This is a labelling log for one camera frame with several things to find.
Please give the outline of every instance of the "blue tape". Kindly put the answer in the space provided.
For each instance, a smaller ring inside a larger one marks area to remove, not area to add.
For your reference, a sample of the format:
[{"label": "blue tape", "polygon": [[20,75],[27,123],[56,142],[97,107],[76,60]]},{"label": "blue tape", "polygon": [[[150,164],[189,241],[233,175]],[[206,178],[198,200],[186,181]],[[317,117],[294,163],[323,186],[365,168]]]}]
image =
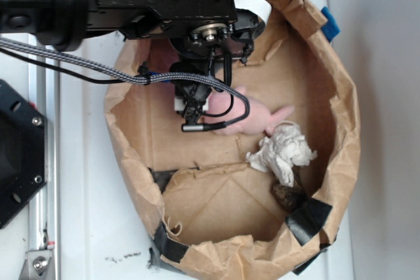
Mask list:
[{"label": "blue tape", "polygon": [[333,15],[327,7],[324,7],[321,12],[328,19],[327,24],[324,25],[321,30],[323,31],[325,37],[327,37],[327,40],[331,42],[333,38],[341,32],[341,30],[337,25],[337,21],[335,21]]},{"label": "blue tape", "polygon": [[[160,75],[160,73],[159,72],[150,71],[150,75]],[[171,80],[164,80],[164,81],[160,81],[160,82],[171,83]]]}]

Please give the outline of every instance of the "black tape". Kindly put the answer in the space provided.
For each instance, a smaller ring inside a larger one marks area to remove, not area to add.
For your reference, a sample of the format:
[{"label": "black tape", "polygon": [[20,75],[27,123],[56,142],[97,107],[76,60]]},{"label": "black tape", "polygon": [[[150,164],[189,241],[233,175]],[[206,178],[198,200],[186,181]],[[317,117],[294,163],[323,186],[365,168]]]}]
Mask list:
[{"label": "black tape", "polygon": [[322,201],[311,198],[305,206],[287,216],[285,223],[303,246],[321,231],[332,208]]},{"label": "black tape", "polygon": [[172,175],[177,172],[177,170],[164,170],[161,172],[155,172],[151,168],[149,168],[149,171],[153,176],[153,180],[159,186],[161,193],[165,191],[166,186],[172,178]]},{"label": "black tape", "polygon": [[300,265],[296,266],[295,270],[293,270],[293,273],[295,275],[300,275],[305,269],[307,269],[307,267],[309,267],[309,265],[311,265],[311,263],[313,263],[315,261],[315,259],[317,259],[317,257],[319,257],[319,255],[321,253],[327,251],[327,248],[329,246],[331,246],[331,245],[330,244],[321,244],[320,245],[320,252],[318,254],[316,254],[314,257],[312,257],[310,260],[307,260],[303,264],[300,264]]},{"label": "black tape", "polygon": [[184,258],[186,251],[189,249],[189,246],[170,239],[165,224],[162,222],[155,232],[153,242],[164,257],[176,263]]},{"label": "black tape", "polygon": [[186,275],[186,273],[183,272],[182,270],[179,270],[175,268],[174,266],[168,264],[167,262],[164,262],[163,260],[161,260],[159,250],[156,248],[156,245],[153,243],[152,238],[150,238],[150,240],[152,242],[152,247],[149,248],[150,259],[147,263],[148,269],[155,267],[158,269],[166,269],[171,272],[176,272],[176,273],[181,273],[183,275]]}]

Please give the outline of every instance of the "pink plush toy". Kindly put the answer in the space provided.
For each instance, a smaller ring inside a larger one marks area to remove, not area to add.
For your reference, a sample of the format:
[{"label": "pink plush toy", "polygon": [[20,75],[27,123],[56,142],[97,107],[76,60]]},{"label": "pink plush toy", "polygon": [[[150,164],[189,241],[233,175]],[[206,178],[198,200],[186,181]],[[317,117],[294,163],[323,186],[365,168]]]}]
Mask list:
[{"label": "pink plush toy", "polygon": [[[243,95],[246,93],[246,88],[243,85],[238,86],[236,90]],[[248,100],[250,111],[247,118],[227,126],[224,129],[214,130],[213,132],[225,135],[236,134],[237,132],[242,132],[244,134],[259,134],[265,130],[268,135],[272,135],[276,126],[295,110],[294,106],[284,106],[276,113],[271,114],[270,110],[260,101],[257,101],[254,98],[248,98]],[[209,97],[209,110],[207,112],[209,114],[222,113],[226,111],[229,104],[230,94],[227,92],[212,92]],[[204,117],[204,122],[211,124],[228,121],[242,115],[244,112],[245,105],[241,100],[235,98],[234,106],[229,113],[218,118]]]}]

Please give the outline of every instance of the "black metal bracket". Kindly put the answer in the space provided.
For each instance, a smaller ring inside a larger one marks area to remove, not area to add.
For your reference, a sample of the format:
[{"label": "black metal bracket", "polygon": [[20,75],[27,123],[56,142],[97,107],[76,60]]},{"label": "black metal bracket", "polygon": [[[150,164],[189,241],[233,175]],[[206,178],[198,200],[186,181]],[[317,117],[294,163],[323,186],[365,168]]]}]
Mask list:
[{"label": "black metal bracket", "polygon": [[0,228],[45,185],[46,122],[0,80]]}]

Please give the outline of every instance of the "crumpled paper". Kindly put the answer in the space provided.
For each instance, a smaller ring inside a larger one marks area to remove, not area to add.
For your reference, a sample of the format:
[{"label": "crumpled paper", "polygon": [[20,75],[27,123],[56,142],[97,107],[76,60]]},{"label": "crumpled paper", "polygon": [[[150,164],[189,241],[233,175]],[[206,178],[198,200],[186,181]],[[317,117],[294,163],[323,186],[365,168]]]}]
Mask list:
[{"label": "crumpled paper", "polygon": [[[356,183],[360,157],[356,88],[320,31],[326,19],[310,0],[268,1],[273,11],[266,31],[256,40],[248,67],[234,66],[232,85],[245,85],[250,96],[272,111],[285,104],[295,105],[290,119],[302,126],[310,147],[318,152],[318,158],[301,173],[303,188],[333,209],[322,231],[305,246],[283,223],[272,239],[256,240],[252,234],[240,234],[212,241],[212,235],[207,234],[206,241],[190,245],[179,263],[161,257],[197,279],[275,280],[294,270],[317,254],[320,244],[334,242]],[[147,60],[151,69],[168,71],[176,58],[167,41],[128,41],[116,67],[136,74]],[[184,134],[180,131],[182,118],[173,111],[173,93],[173,87],[166,83],[147,87],[122,83],[111,85],[105,99],[115,156],[136,211],[152,237],[161,222],[167,225],[170,237],[188,235],[170,232],[179,227],[179,220],[174,216],[167,220],[166,206],[175,204],[164,200],[148,168],[159,171],[226,165],[229,170],[229,165],[243,163],[246,152],[257,151],[264,136]],[[248,188],[253,196],[260,197],[259,191]],[[224,190],[219,197],[227,198],[229,193]],[[184,194],[189,194],[186,186]],[[272,198],[269,191],[264,196]],[[228,235],[231,231],[222,232]]]},{"label": "crumpled paper", "polygon": [[261,172],[272,170],[280,184],[287,187],[295,183],[292,167],[308,166],[317,156],[309,148],[301,128],[292,122],[277,126],[271,137],[261,139],[259,147],[257,153],[248,152],[245,160]]}]

